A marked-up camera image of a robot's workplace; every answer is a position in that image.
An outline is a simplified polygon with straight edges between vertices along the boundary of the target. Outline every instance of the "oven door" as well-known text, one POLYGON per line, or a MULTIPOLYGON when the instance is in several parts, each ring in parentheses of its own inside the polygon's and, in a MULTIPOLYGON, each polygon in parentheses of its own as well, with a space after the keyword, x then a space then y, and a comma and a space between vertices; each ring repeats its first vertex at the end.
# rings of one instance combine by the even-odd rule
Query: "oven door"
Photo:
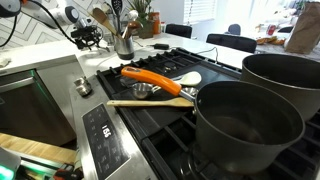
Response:
POLYGON ((0 116, 1 133, 57 146, 76 138, 34 70, 0 77, 0 116))

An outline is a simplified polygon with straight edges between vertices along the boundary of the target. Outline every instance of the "tiled backsplash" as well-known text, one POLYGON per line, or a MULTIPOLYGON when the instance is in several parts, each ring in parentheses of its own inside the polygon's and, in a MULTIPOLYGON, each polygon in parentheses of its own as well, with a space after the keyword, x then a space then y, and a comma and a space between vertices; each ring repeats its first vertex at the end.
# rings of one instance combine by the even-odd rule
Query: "tiled backsplash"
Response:
MULTIPOLYGON (((104 0, 72 0, 75 8, 80 12, 80 17, 88 17, 88 11, 95 4, 102 4, 104 0)), ((57 6, 56 0, 42 1, 46 7, 57 6)), ((128 12, 126 9, 127 1, 123 0, 123 15, 128 12)), ((9 37, 13 27, 14 18, 0 18, 0 44, 3 44, 9 37)), ((64 31, 70 36, 70 32, 74 31, 74 25, 63 26, 64 31)), ((5 47, 0 49, 9 49, 19 46, 27 46, 33 44, 41 44, 52 41, 65 40, 66 38, 58 29, 50 29, 43 23, 20 13, 17 19, 16 30, 5 47)))

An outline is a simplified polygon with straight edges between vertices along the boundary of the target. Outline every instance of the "chair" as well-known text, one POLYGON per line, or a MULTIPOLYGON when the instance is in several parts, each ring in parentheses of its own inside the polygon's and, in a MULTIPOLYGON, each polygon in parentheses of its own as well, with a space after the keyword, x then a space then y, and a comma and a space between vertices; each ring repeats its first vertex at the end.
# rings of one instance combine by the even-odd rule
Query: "chair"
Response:
POLYGON ((290 27, 284 27, 284 28, 281 28, 279 29, 278 32, 287 32, 287 33, 290 33, 293 29, 293 26, 290 26, 290 27))
POLYGON ((254 53, 257 47, 254 39, 227 34, 209 34, 206 42, 249 53, 254 53))
POLYGON ((241 27, 239 24, 231 24, 228 28, 228 32, 230 34, 240 35, 241 34, 241 27))
POLYGON ((179 24, 168 24, 165 33, 191 38, 192 27, 179 24))

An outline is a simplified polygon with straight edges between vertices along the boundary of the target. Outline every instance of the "pot handle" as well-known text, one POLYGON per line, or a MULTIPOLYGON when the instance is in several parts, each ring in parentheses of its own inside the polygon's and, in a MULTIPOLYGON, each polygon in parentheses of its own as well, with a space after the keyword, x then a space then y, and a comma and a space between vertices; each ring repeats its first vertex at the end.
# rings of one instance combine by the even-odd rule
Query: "pot handle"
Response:
POLYGON ((127 66, 121 70, 121 74, 138 81, 160 86, 162 89, 168 91, 174 96, 178 96, 182 88, 180 84, 172 81, 167 77, 140 68, 127 66))

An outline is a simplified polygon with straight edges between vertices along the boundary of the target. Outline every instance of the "black cookware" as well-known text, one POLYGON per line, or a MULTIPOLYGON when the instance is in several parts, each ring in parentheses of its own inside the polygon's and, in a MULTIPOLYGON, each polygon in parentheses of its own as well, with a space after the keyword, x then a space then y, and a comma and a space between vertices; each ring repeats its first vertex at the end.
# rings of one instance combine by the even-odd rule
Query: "black cookware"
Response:
MULTIPOLYGON (((159 74, 133 67, 125 67, 121 73, 185 96, 181 85, 159 74)), ((201 150, 216 165, 235 173, 251 174, 267 168, 305 129, 289 101, 250 83, 209 83, 199 90, 194 106, 201 150)))
POLYGON ((240 80, 280 94, 305 121, 320 109, 319 62, 281 54, 256 54, 243 60, 240 80))

